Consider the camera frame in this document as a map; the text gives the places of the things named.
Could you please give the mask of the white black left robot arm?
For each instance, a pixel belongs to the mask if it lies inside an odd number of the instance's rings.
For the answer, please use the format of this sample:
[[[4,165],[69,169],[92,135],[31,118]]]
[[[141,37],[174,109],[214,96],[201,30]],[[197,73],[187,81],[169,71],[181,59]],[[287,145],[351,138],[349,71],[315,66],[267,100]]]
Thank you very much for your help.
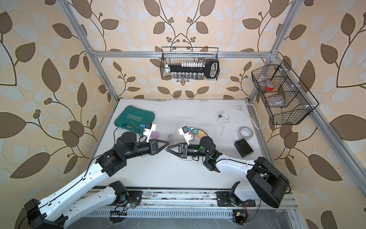
[[[124,168],[128,159],[143,155],[153,156],[168,146],[168,141],[148,139],[138,142],[135,133],[123,133],[110,150],[95,157],[86,171],[73,181],[42,200],[28,201],[24,205],[25,217],[18,228],[65,229],[79,218],[103,206],[128,205],[131,198],[120,181],[111,183],[87,198],[82,196]]]

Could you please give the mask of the pink earbud case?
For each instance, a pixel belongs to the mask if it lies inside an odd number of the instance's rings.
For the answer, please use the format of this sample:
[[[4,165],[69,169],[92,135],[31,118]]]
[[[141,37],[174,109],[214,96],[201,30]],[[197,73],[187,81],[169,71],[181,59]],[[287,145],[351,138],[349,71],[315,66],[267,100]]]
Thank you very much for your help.
[[[159,132],[154,131],[154,132],[151,133],[151,139],[158,139],[159,135],[160,135]]]

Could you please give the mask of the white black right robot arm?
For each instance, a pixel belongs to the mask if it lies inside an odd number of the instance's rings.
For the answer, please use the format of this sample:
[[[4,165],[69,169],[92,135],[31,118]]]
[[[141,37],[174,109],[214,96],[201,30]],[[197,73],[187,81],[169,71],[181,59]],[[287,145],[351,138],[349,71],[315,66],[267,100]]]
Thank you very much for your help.
[[[214,172],[223,172],[246,179],[249,183],[237,181],[228,192],[228,201],[241,207],[248,200],[260,199],[268,206],[278,209],[289,180],[266,158],[243,160],[229,157],[216,150],[213,140],[204,136],[198,145],[187,142],[168,146],[166,151],[182,159],[189,156],[201,157],[203,165]]]

